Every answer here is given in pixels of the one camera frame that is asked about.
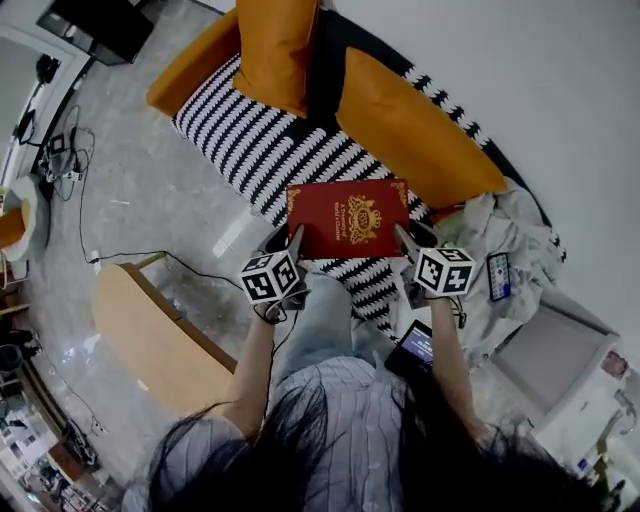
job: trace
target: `white marker cube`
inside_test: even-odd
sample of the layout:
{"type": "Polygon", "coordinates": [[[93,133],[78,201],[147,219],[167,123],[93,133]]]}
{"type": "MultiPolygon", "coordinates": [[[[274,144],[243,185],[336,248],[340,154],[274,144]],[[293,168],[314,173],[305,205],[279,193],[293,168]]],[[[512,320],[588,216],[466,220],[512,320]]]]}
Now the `white marker cube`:
{"type": "Polygon", "coordinates": [[[247,260],[240,271],[244,293],[251,304],[282,299],[300,277],[287,251],[256,256],[247,260]]]}
{"type": "Polygon", "coordinates": [[[414,281],[434,295],[465,295],[471,286],[475,260],[459,248],[420,249],[414,281]]]}

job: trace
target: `gold emblem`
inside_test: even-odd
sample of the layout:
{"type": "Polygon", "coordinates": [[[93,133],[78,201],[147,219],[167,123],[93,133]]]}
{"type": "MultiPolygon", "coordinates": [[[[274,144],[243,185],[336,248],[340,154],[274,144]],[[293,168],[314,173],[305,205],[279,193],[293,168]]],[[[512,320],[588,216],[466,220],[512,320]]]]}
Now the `gold emblem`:
{"type": "Polygon", "coordinates": [[[287,212],[291,215],[293,211],[293,204],[296,202],[296,196],[300,194],[302,190],[299,188],[287,189],[287,212]]]}
{"type": "Polygon", "coordinates": [[[398,194],[400,195],[400,202],[402,203],[402,206],[406,208],[407,207],[407,191],[404,188],[404,181],[395,181],[391,184],[391,186],[398,191],[398,194]]]}
{"type": "Polygon", "coordinates": [[[373,199],[364,196],[349,197],[349,238],[353,245],[366,244],[371,238],[377,238],[374,229],[380,227],[382,215],[374,210],[373,199]]]}

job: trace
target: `desk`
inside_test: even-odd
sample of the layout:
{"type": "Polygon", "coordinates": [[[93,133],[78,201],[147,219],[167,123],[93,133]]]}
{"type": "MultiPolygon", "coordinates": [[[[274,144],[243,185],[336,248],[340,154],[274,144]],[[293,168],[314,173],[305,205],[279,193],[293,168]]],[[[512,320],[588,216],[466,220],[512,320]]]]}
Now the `desk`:
{"type": "Polygon", "coordinates": [[[188,415],[224,398],[236,361],[183,318],[142,275],[158,254],[109,265],[91,294],[96,329],[158,402],[188,415]]]}

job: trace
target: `phone screen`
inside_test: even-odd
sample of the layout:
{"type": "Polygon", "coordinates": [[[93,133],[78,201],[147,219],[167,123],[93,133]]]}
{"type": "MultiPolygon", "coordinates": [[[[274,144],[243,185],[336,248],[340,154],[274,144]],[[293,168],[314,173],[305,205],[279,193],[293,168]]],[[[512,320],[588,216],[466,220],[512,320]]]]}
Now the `phone screen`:
{"type": "Polygon", "coordinates": [[[433,363],[431,335],[414,325],[402,342],[402,348],[419,357],[427,364],[433,363]]]}

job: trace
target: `white blanket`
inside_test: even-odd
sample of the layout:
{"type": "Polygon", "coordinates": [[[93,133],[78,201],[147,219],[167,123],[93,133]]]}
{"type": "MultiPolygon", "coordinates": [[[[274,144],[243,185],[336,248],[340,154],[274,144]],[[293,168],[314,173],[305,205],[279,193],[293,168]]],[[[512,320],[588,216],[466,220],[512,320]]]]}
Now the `white blanket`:
{"type": "Polygon", "coordinates": [[[542,222],[531,194],[507,182],[507,192],[472,199],[464,211],[438,224],[447,241],[465,248],[477,262],[471,289],[461,297],[467,323],[459,330],[471,366],[531,319],[542,290],[556,283],[563,262],[560,240],[542,222]],[[511,296],[492,302],[487,256],[500,252],[509,254],[511,296]]]}

